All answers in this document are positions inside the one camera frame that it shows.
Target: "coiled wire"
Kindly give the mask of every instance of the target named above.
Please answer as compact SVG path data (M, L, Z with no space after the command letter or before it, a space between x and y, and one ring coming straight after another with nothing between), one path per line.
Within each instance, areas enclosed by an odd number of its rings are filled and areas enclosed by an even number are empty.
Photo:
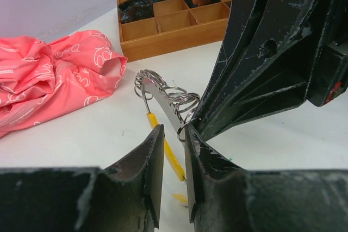
M151 100L153 96L148 91L145 91L145 97L142 96L142 80L144 78L153 82L164 97L169 100L169 105L173 107L180 123L183 123L183 126L178 129L177 137L181 142L184 142L185 140L180 138L181 131L191 121L201 97L197 93L187 92L183 88L168 86L166 81L155 71L141 70L135 77L134 91L138 97L146 101Z

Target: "red cloth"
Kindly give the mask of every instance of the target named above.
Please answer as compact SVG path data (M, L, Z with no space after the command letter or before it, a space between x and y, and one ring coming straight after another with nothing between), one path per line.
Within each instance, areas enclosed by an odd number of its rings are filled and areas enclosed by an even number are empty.
M0 137L112 95L126 63L96 30L49 44L28 36L0 39Z

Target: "metal coil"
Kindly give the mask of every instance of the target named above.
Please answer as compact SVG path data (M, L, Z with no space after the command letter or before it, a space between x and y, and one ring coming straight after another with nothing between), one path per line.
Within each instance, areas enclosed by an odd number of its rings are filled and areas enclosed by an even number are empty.
M145 97L142 96L142 80L144 78L157 86L164 97L169 100L169 104L173 106L174 113L178 116L180 123L183 124L177 132L177 137L184 142L180 138L181 131L191 121L192 115L200 102L200 96L197 93L187 92L185 89L177 86L168 86L166 81L154 71L141 70L135 77L134 91L138 97L147 101L151 100L153 96L148 91L145 91Z

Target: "white table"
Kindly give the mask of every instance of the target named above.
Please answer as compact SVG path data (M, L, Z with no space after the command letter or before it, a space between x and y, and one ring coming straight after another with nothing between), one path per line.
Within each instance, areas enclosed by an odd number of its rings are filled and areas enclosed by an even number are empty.
M112 10L80 30L100 30L120 52L116 19L116 10ZM151 131L144 103L133 91L136 73L151 69L170 85L203 94L220 45L217 42L129 63L126 76L110 98L1 138L0 167L111 165ZM323 108L307 102L298 109L234 127L209 144L248 170L347 169L347 105L347 93ZM166 138L184 166L183 147L170 122L156 102L150 106L165 124ZM194 231L188 211L172 193L186 193L186 188L165 161L159 231Z

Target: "wooden tray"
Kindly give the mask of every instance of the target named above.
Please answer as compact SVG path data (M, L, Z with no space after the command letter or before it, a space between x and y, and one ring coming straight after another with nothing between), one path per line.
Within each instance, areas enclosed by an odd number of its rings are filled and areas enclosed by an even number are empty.
M117 0L117 5L126 0ZM223 40L231 0L190 9L184 0L154 3L153 18L119 22L120 44L128 61Z

